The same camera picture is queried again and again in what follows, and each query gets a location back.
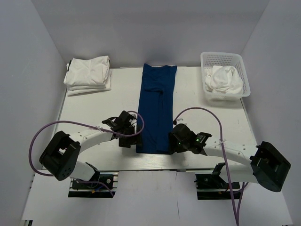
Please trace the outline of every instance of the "gray wall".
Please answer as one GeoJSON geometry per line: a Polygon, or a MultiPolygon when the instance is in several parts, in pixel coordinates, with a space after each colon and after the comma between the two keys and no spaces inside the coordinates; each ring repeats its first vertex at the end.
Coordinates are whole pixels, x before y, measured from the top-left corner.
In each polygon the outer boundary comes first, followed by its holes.
{"type": "Polygon", "coordinates": [[[242,57],[251,95],[244,101],[258,142],[273,143],[292,164],[283,187],[301,225],[301,1],[271,0],[242,57]]]}
{"type": "Polygon", "coordinates": [[[241,53],[268,1],[32,0],[65,62],[109,54],[113,67],[241,53]]]}
{"type": "MultiPolygon", "coordinates": [[[[33,176],[29,144],[58,114],[65,65],[30,0],[0,1],[0,31],[0,224],[16,226],[33,176]]],[[[34,147],[36,165],[50,135],[34,147]]]]}

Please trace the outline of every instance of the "white table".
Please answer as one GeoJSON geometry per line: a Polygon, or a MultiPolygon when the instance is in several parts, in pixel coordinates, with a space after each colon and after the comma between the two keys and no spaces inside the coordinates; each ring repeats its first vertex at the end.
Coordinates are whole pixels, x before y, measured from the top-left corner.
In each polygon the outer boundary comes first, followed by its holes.
{"type": "MultiPolygon", "coordinates": [[[[137,111],[142,71],[142,68],[113,69],[111,91],[66,97],[60,119],[97,125],[104,119],[118,116],[122,110],[137,111]]],[[[225,139],[240,144],[255,144],[241,101],[209,104],[202,91],[201,68],[178,67],[174,86],[174,118],[180,111],[194,106],[205,107],[217,115],[222,122],[225,139]]],[[[206,132],[219,137],[218,123],[207,112],[190,110],[181,118],[195,133],[206,132]]],[[[56,131],[75,133],[84,129],[59,124],[56,131]]],[[[83,152],[78,159],[104,171],[210,169],[223,162],[219,157],[191,152],[173,155],[138,154],[135,146],[131,149],[118,147],[117,140],[94,146],[83,152]]]]}
{"type": "MultiPolygon", "coordinates": [[[[113,69],[112,91],[66,97],[61,120],[91,125],[118,116],[122,110],[137,110],[142,68],[113,69]]],[[[212,106],[203,97],[199,67],[179,67],[174,88],[174,116],[181,110],[201,106],[221,120],[224,137],[242,144],[255,144],[240,101],[212,106]]],[[[195,132],[219,135],[215,119],[201,110],[183,115],[195,132]]],[[[84,129],[60,124],[57,131],[73,133],[84,129]]],[[[100,170],[122,171],[117,192],[112,199],[68,198],[70,180],[36,175],[23,220],[32,226],[233,226],[230,200],[198,201],[194,173],[176,171],[208,169],[223,162],[221,158],[194,155],[136,154],[135,148],[122,149],[117,141],[101,143],[80,155],[100,170]]],[[[245,190],[241,206],[241,226],[282,226],[292,223],[282,193],[251,184],[245,190]]]]}

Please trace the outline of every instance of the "plastic basket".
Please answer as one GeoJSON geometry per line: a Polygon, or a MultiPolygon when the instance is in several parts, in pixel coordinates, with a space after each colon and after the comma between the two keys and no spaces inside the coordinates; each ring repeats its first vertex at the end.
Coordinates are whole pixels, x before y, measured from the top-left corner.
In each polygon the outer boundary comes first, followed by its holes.
{"type": "Polygon", "coordinates": [[[241,55],[234,53],[203,52],[201,54],[201,66],[203,90],[208,100],[238,100],[251,94],[249,81],[246,76],[245,65],[241,55]],[[207,75],[208,70],[212,70],[213,65],[234,66],[243,81],[243,94],[224,94],[207,91],[205,85],[205,76],[207,75]]]}

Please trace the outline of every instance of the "folded white cloth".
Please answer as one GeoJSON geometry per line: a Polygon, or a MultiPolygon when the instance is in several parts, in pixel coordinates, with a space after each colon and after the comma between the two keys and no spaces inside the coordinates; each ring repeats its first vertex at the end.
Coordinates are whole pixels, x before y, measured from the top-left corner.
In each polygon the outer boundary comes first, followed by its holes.
{"type": "Polygon", "coordinates": [[[78,89],[68,89],[67,90],[67,96],[72,96],[72,95],[76,95],[76,94],[80,94],[80,93],[90,93],[90,92],[96,92],[96,91],[109,91],[111,90],[111,75],[112,75],[112,71],[109,70],[109,73],[108,73],[108,77],[105,81],[105,84],[103,86],[100,86],[100,87],[84,87],[82,86],[80,89],[78,86],[77,88],[78,89]]]}
{"type": "Polygon", "coordinates": [[[214,65],[205,77],[206,89],[213,93],[243,93],[243,81],[233,66],[214,65]]]}
{"type": "Polygon", "coordinates": [[[64,83],[69,87],[103,85],[109,76],[109,68],[109,56],[100,56],[91,60],[73,58],[64,83]]]}

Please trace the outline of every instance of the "blue garment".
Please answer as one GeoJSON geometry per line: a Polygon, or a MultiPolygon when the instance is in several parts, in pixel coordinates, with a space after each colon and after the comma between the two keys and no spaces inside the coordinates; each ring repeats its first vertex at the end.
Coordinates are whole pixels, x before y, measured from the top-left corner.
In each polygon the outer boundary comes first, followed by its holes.
{"type": "Polygon", "coordinates": [[[143,117],[142,146],[137,153],[169,154],[168,133],[173,129],[173,93],[177,66],[143,66],[138,113],[143,117]]]}

